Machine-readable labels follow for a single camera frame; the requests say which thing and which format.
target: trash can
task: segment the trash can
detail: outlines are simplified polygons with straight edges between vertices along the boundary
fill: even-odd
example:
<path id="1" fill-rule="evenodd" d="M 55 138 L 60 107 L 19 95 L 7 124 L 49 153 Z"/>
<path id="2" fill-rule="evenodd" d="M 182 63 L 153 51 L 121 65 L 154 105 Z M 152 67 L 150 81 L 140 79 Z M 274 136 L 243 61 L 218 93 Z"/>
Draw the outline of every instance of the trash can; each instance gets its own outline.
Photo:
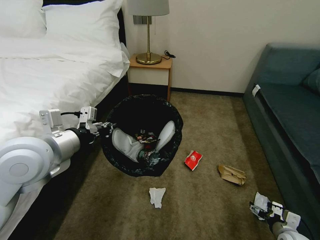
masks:
<path id="1" fill-rule="evenodd" d="M 133 137 L 140 129 L 159 136 L 169 121 L 175 124 L 173 137 L 159 151 L 160 161 L 152 167 L 134 162 L 122 154 L 113 146 L 111 137 L 101 137 L 102 149 L 107 160 L 130 176 L 161 176 L 181 143 L 183 121 L 178 110 L 171 103 L 155 95 L 143 94 L 125 98 L 110 111 L 106 121 L 116 123 L 118 128 Z"/>

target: teal sofa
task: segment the teal sofa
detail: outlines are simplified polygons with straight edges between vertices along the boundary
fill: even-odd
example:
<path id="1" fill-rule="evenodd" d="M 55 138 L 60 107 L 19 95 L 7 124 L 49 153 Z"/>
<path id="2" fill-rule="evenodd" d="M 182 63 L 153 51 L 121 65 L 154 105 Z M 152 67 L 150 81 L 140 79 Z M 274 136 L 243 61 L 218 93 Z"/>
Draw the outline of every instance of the teal sofa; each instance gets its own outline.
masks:
<path id="1" fill-rule="evenodd" d="M 318 68 L 320 46 L 270 43 L 243 97 L 285 206 L 309 239 L 320 239 L 320 96 L 302 82 Z"/>

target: white wall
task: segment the white wall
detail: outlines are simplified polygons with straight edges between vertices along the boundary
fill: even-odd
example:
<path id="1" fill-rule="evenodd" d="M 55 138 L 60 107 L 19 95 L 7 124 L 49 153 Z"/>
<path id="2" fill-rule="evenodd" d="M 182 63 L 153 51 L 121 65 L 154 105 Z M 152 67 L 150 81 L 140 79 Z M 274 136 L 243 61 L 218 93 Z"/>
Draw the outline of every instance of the white wall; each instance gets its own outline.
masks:
<path id="1" fill-rule="evenodd" d="M 146 25 L 123 12 L 128 50 L 146 52 Z M 244 92 L 269 42 L 319 43 L 319 0 L 169 0 L 152 18 L 151 51 L 173 60 L 172 87 Z"/>

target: wall socket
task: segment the wall socket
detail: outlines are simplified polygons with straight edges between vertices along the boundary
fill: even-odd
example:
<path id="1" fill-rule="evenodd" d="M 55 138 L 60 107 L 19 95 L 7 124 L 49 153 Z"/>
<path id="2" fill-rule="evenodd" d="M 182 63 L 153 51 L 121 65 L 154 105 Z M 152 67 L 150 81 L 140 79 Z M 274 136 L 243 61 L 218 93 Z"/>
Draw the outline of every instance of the wall socket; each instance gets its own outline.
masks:
<path id="1" fill-rule="evenodd" d="M 133 15 L 133 24 L 147 24 L 147 16 Z M 149 16 L 149 24 L 152 24 L 151 16 Z"/>

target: table lamp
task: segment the table lamp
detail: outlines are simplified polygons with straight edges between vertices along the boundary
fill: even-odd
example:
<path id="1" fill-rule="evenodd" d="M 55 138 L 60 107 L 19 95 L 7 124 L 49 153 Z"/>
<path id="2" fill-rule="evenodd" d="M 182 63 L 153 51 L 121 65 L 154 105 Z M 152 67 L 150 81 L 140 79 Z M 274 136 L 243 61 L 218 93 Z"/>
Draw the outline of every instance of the table lamp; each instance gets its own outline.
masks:
<path id="1" fill-rule="evenodd" d="M 138 54 L 136 61 L 141 64 L 156 64 L 161 62 L 161 56 L 150 52 L 149 16 L 169 14 L 169 0 L 128 0 L 128 13 L 137 16 L 147 16 L 147 52 Z"/>

